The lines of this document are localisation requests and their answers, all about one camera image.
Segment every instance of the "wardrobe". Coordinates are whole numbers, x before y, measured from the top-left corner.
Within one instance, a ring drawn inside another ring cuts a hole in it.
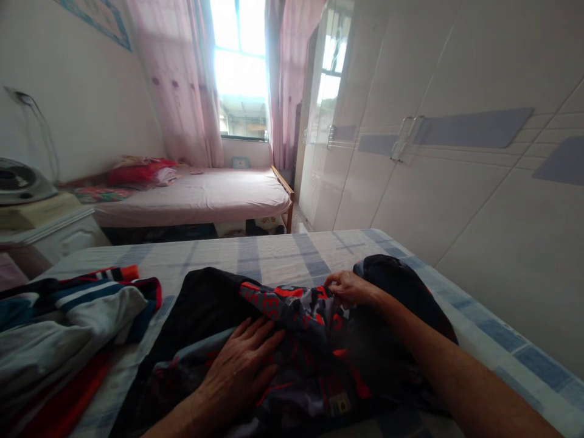
[[[584,187],[534,174],[584,137],[583,17],[569,0],[329,1],[299,199],[314,231],[385,231],[580,377]]]

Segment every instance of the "sheer curtain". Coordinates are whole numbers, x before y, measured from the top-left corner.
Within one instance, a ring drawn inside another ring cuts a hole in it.
[[[223,167],[209,0],[128,0],[169,158]]]
[[[270,146],[278,170],[294,164],[296,105],[302,100],[307,43],[325,0],[266,0]]]

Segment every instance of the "wardrobe handle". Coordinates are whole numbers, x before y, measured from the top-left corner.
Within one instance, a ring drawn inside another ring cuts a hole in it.
[[[391,148],[391,154],[389,155],[389,159],[391,160],[394,159],[395,146],[397,146],[397,144],[400,141],[400,138],[402,137],[403,126],[406,124],[406,120],[411,118],[412,118],[411,116],[404,117],[403,120],[401,121],[400,131],[397,133],[397,140],[395,141],[394,146]]]
[[[397,161],[403,162],[402,161],[402,153],[403,153],[403,150],[406,148],[406,146],[408,144],[409,137],[410,137],[410,135],[412,135],[412,132],[414,131],[414,127],[416,126],[416,122],[418,120],[422,120],[423,118],[424,118],[424,116],[416,116],[415,117],[414,121],[412,122],[412,125],[409,127],[409,131],[408,131],[408,135],[406,136],[406,140],[404,141],[403,146],[401,147],[400,152],[397,155]]]
[[[335,126],[331,125],[328,130],[328,141],[327,141],[327,149],[330,150],[330,141],[333,139],[333,135],[335,134]]]

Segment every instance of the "bed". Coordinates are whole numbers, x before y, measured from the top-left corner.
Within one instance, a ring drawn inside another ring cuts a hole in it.
[[[566,437],[584,434],[584,383],[379,230],[243,237],[90,248],[63,259],[42,277],[64,279],[109,266],[138,264],[162,285],[161,309],[139,346],[119,350],[112,369],[72,436],[107,436],[137,367],[154,343],[191,270],[214,266],[267,285],[320,285],[330,272],[352,269],[371,254],[390,254],[416,270],[452,322],[461,347],[522,395]],[[413,409],[365,420],[330,436],[462,436],[456,424]]]
[[[103,228],[163,227],[282,216],[291,231],[294,191],[270,169],[177,168],[168,187],[136,192],[121,202],[95,204]]]

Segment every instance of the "poster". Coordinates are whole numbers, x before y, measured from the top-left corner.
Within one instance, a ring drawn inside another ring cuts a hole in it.
[[[132,51],[120,11],[110,0],[54,0],[87,24]]]

